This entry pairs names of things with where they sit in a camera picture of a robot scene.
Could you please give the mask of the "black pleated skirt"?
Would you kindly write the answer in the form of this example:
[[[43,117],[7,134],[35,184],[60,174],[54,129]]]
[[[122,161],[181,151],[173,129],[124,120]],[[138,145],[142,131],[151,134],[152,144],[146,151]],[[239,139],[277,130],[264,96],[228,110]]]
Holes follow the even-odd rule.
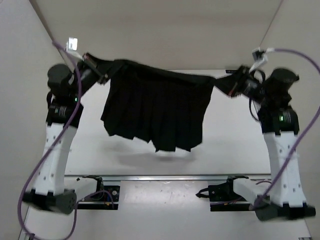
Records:
[[[101,115],[107,133],[152,143],[156,151],[200,145],[215,78],[124,62],[110,79]]]

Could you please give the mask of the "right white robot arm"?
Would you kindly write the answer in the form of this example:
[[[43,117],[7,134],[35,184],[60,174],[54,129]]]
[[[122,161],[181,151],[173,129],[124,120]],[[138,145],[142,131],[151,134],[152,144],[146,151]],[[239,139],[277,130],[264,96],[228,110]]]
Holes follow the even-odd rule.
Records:
[[[255,71],[241,66],[234,73],[219,77],[214,85],[233,98],[243,95],[258,106],[257,116],[267,146],[270,184],[255,184],[247,178],[236,178],[224,187],[229,200],[244,198],[261,222],[299,220],[316,216],[308,205],[299,171],[297,144],[302,137],[296,111],[291,107],[291,86],[299,75],[288,68],[277,67],[261,80]]]

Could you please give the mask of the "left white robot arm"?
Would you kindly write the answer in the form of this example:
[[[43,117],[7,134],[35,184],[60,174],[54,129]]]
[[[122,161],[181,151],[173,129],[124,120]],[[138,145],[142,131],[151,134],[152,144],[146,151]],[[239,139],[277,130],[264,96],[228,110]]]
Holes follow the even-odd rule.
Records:
[[[81,97],[95,84],[106,84],[121,67],[119,61],[101,60],[86,53],[74,70],[64,63],[49,68],[45,148],[35,181],[23,192],[23,203],[64,215],[71,214],[83,200],[113,205],[112,192],[105,190],[100,176],[66,179],[65,171],[84,109]]]

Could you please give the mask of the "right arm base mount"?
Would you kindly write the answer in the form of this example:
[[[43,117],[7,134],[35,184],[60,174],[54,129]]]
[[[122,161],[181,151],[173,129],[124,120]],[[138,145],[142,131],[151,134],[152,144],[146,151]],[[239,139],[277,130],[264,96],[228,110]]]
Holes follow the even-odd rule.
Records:
[[[229,183],[208,185],[195,194],[198,198],[209,199],[211,212],[247,212],[250,203],[233,191]]]

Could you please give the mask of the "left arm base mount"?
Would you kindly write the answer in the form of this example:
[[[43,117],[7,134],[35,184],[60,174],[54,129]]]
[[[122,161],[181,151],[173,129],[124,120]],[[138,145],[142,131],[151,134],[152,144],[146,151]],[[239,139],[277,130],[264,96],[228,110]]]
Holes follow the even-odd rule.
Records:
[[[121,182],[98,180],[97,191],[93,196],[85,197],[78,203],[78,210],[116,211],[119,208]]]

